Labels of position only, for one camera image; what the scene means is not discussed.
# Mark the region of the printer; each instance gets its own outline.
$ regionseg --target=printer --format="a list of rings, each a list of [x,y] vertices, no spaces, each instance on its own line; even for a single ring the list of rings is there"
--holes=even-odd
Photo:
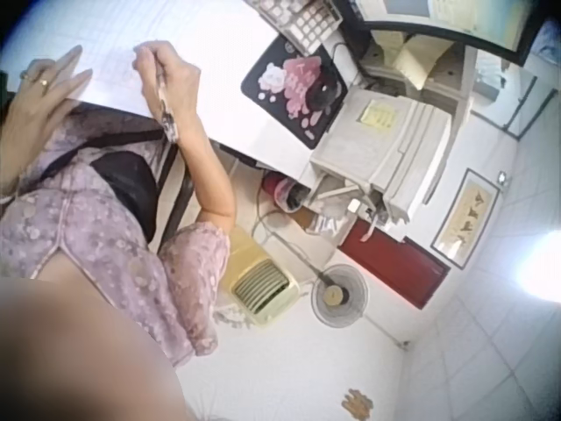
[[[354,87],[311,162],[344,181],[341,194],[354,191],[383,213],[384,223],[406,225],[429,193],[450,137],[447,112]]]

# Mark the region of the computer monitor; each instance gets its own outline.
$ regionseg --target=computer monitor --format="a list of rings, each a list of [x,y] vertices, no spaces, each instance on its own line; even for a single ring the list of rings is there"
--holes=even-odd
[[[463,42],[522,66],[546,18],[537,0],[334,0],[360,30],[421,33]]]

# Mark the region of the space heater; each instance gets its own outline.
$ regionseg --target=space heater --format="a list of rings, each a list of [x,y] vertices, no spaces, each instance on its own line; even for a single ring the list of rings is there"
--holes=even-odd
[[[240,227],[231,231],[230,241],[230,259],[220,288],[254,324],[268,325],[298,300],[298,282]]]

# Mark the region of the red door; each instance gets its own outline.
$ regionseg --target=red door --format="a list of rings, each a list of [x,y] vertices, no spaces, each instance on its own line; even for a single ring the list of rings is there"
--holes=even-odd
[[[358,220],[339,250],[422,309],[450,268],[410,239],[399,243],[380,230],[360,242],[367,231],[368,223]]]

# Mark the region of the purple floral dress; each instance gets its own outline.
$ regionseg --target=purple floral dress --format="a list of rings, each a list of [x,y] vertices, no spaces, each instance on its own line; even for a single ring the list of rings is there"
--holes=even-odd
[[[50,162],[87,138],[154,128],[152,120],[112,111],[74,115],[49,140],[20,186],[25,191]],[[136,218],[89,165],[108,152],[128,150],[143,156],[157,175],[164,145],[82,149],[55,177],[18,197],[0,221],[0,270],[35,278],[62,251],[177,366],[217,346],[211,312],[229,256],[228,237],[212,224],[195,223],[177,232],[160,256],[151,253]]]

